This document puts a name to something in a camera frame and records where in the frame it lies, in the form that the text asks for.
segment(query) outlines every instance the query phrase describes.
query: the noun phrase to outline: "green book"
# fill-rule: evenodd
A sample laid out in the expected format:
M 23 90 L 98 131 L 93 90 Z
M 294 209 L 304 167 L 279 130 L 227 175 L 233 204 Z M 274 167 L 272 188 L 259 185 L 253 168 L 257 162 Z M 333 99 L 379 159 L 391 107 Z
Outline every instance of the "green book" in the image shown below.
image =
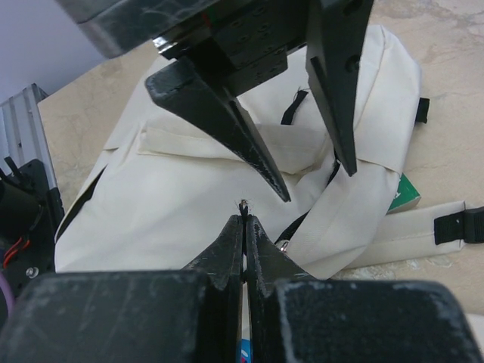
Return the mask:
M 410 183 L 405 174 L 402 174 L 399 189 L 396 192 L 395 199 L 393 200 L 388 213 L 398 213 L 412 209 L 418 204 L 420 198 L 421 196 L 417 189 L 415 189 L 413 184 Z

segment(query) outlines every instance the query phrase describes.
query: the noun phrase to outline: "metal frame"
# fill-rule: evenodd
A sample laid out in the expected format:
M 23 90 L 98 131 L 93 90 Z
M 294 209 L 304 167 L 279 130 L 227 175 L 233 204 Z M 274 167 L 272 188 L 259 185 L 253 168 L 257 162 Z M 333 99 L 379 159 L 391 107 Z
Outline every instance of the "metal frame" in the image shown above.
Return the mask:
M 57 187 L 51 155 L 37 104 L 47 94 L 36 84 L 0 104 L 0 169 L 11 172 L 4 158 L 11 157 L 18 166 L 31 160 L 44 163 L 50 189 Z

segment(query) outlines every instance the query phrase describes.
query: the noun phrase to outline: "black strap loop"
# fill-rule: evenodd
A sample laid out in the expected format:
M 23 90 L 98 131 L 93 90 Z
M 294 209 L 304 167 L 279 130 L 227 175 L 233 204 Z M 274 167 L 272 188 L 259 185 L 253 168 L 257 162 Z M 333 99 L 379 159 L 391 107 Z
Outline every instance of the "black strap loop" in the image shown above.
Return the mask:
M 418 102 L 417 115 L 415 117 L 416 123 L 427 123 L 427 115 L 429 114 L 430 99 L 421 98 Z
M 436 245 L 454 240 L 466 244 L 484 243 L 484 207 L 439 217 L 433 222 Z
M 281 125 L 293 124 L 294 115 L 296 114 L 298 107 L 301 105 L 307 95 L 308 92 L 304 90 L 299 90 L 296 93 L 296 98 L 294 99 L 294 102 L 289 106 L 289 108 L 287 108 L 286 112 L 284 112 L 284 115 L 282 116 Z

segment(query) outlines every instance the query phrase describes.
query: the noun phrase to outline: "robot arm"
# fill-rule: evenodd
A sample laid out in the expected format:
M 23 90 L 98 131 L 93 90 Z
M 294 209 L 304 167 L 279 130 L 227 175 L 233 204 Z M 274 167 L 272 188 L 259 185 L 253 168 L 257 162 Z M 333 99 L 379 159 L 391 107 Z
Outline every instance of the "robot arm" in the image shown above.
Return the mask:
M 153 39 L 175 58 L 146 81 L 154 103 L 236 153 L 284 201 L 281 173 L 237 96 L 283 73 L 307 45 L 310 88 L 337 157 L 356 172 L 356 85 L 373 0 L 57 1 L 107 57 Z

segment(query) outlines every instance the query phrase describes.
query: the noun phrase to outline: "white backpack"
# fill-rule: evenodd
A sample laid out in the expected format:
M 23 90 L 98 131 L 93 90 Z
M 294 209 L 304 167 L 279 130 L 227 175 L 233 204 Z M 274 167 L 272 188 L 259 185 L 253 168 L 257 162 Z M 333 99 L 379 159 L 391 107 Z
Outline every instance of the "white backpack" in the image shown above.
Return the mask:
M 289 57 L 286 73 L 239 97 L 283 172 L 290 203 L 217 141 L 152 104 L 144 79 L 167 63 L 160 58 L 140 80 L 61 224 L 58 272 L 181 268 L 216 239 L 242 199 L 274 241 L 309 211 L 286 245 L 317 278 L 464 245 L 464 202 L 386 216 L 420 99 L 420 68 L 388 30 L 368 27 L 351 178 L 341 168 L 327 185 L 333 148 L 311 95 L 293 125 L 281 125 L 298 88 L 308 87 L 304 49 Z

